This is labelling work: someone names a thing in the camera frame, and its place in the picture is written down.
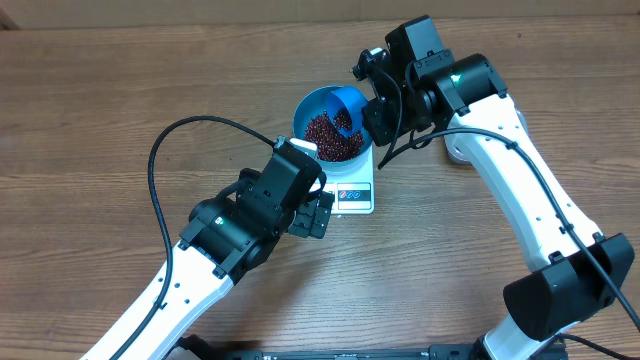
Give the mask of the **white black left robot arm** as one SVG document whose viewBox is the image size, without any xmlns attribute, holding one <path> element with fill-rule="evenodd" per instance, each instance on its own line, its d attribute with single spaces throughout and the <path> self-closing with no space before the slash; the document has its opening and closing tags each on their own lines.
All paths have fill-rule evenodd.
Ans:
<svg viewBox="0 0 640 360">
<path fill-rule="evenodd" d="M 278 240 L 248 244 L 218 261 L 197 242 L 208 230 L 237 231 L 230 218 L 190 221 L 172 245 L 157 198 L 154 174 L 148 172 L 152 205 L 165 241 L 166 261 L 143 293 L 105 335 L 83 355 L 85 359 L 162 359 L 171 346 L 211 306 L 224 298 L 246 274 L 264 263 Z"/>
</svg>

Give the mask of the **blue plastic measuring scoop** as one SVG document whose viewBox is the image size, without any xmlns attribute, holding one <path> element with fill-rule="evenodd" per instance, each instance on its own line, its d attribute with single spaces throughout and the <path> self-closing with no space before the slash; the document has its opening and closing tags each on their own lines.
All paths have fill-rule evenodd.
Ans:
<svg viewBox="0 0 640 360">
<path fill-rule="evenodd" d="M 325 96 L 325 107 L 329 116 L 329 120 L 333 124 L 333 116 L 341 109 L 346 108 L 352 120 L 352 130 L 347 132 L 344 130 L 336 130 L 344 137 L 350 137 L 363 129 L 362 108 L 367 105 L 365 96 L 355 87 L 339 86 L 330 90 Z"/>
</svg>

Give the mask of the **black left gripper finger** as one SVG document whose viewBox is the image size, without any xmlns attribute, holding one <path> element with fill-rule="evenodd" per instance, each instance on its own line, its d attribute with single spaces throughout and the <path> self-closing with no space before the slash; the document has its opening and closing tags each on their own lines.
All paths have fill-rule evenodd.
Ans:
<svg viewBox="0 0 640 360">
<path fill-rule="evenodd" d="M 319 223 L 317 222 L 318 200 L 312 200 L 300 205 L 295 211 L 288 233 L 300 238 L 319 238 Z"/>
<path fill-rule="evenodd" d="M 314 200 L 315 208 L 310 228 L 311 237 L 322 239 L 325 236 L 334 201 L 335 194 L 331 192 L 323 192 Z"/>
</svg>

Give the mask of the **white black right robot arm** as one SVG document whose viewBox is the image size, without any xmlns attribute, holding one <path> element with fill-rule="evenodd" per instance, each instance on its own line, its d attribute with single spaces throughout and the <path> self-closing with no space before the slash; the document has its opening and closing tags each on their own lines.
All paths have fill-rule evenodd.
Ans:
<svg viewBox="0 0 640 360">
<path fill-rule="evenodd" d="M 444 140 L 450 158 L 472 165 L 509 221 L 528 274 L 505 286 L 505 318 L 461 359 L 562 359 L 571 328 L 619 303 L 635 253 L 623 234 L 604 235 L 570 199 L 533 142 L 508 87 L 489 59 L 456 59 L 422 16 L 363 51 L 353 75 L 374 98 L 362 122 L 394 159 Z"/>
</svg>

